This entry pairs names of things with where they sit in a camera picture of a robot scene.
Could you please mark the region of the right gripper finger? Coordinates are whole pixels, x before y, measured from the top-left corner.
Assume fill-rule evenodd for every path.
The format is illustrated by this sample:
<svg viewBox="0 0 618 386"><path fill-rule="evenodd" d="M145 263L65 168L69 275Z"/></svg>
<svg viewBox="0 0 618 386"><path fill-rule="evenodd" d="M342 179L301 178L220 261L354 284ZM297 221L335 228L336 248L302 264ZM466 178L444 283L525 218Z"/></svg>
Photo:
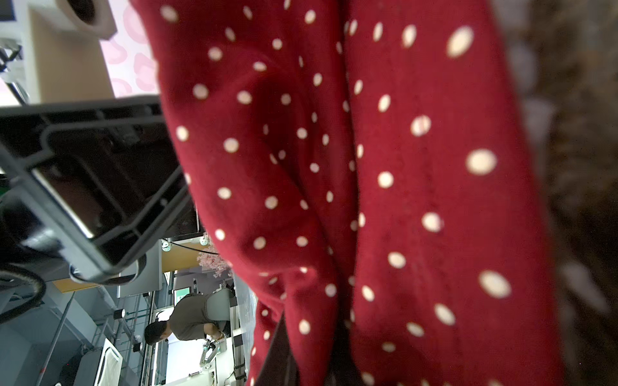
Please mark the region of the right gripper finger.
<svg viewBox="0 0 618 386"><path fill-rule="evenodd" d="M255 385L299 386L299 369L291 350L285 315L282 315L278 322L267 358Z"/></svg>

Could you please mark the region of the red polka dot skirt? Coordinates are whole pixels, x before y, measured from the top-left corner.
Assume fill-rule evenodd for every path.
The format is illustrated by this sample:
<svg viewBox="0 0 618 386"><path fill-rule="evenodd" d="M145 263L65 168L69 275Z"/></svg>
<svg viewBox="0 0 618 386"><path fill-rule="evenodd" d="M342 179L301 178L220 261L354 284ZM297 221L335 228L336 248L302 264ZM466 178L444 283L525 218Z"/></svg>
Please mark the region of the red polka dot skirt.
<svg viewBox="0 0 618 386"><path fill-rule="evenodd" d="M136 1L202 224L299 385L560 385L488 1Z"/></svg>

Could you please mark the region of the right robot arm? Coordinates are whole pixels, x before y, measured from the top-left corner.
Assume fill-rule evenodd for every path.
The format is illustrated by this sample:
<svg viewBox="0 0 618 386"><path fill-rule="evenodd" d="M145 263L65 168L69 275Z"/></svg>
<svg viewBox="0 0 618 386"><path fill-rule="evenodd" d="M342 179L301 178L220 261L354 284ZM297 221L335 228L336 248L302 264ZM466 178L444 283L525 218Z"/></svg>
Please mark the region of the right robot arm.
<svg viewBox="0 0 618 386"><path fill-rule="evenodd" d="M1 111L1 287L43 302L48 283L124 286L147 251L204 232L157 96Z"/></svg>

